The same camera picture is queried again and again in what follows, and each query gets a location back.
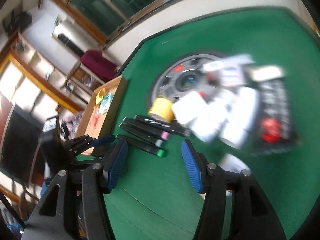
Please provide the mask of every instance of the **red button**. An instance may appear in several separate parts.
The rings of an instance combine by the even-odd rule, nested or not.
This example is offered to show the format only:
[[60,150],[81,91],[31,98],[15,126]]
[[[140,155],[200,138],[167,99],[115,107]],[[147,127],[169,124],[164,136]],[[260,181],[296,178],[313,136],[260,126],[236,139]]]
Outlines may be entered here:
[[184,66],[183,66],[183,65],[179,65],[179,66],[176,66],[176,67],[173,69],[173,72],[180,72],[182,69],[184,69]]

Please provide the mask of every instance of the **television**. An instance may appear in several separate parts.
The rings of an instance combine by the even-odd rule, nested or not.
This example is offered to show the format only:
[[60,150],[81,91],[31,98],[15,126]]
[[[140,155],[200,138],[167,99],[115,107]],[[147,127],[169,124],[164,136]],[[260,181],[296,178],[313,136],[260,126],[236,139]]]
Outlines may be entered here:
[[33,171],[44,173],[43,157],[36,158],[42,127],[41,122],[17,105],[12,106],[4,127],[0,145],[0,172],[26,187],[29,187]]

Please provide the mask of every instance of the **window frame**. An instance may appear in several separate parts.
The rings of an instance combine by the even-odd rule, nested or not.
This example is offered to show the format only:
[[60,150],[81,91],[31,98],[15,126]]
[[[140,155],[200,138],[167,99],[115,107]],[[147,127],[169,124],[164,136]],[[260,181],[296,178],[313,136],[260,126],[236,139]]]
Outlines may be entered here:
[[154,10],[160,8],[161,6],[167,4],[166,0],[155,0],[150,3],[136,14],[131,17],[126,17],[125,14],[117,8],[111,0],[103,0],[108,6],[110,6],[121,18],[125,20],[123,24],[118,26],[116,30],[111,33],[111,35],[107,36],[103,33],[95,24],[85,17],[76,7],[70,4],[71,0],[52,0],[58,7],[64,10],[70,17],[72,17],[75,22],[84,28],[99,44],[106,45],[108,42],[113,41],[117,38],[122,31],[132,25],[135,22],[140,21],[145,16],[149,15]]

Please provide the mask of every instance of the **metal screw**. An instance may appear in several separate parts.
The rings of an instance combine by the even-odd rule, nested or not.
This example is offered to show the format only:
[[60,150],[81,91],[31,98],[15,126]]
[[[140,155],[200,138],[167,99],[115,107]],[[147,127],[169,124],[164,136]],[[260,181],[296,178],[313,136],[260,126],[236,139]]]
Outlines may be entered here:
[[93,168],[94,170],[98,170],[98,169],[101,168],[101,164],[100,164],[100,163],[94,163],[94,164],[92,165],[92,168]]
[[67,174],[67,171],[65,171],[65,170],[61,170],[61,171],[58,172],[59,177],[63,177],[66,174]]
[[244,176],[250,176],[250,175],[251,175],[251,172],[248,171],[248,170],[243,170],[243,171],[242,171],[242,174],[243,174]]
[[215,165],[214,163],[208,163],[207,167],[208,167],[210,170],[214,170],[215,168],[217,168],[217,165]]

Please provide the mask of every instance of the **yellow cylinder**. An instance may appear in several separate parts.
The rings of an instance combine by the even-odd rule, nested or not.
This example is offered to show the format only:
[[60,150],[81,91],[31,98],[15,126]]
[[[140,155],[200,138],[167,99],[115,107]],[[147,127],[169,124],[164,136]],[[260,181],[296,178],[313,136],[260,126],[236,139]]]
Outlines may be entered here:
[[162,122],[171,122],[173,120],[173,112],[171,110],[172,104],[173,103],[168,99],[156,98],[148,115]]

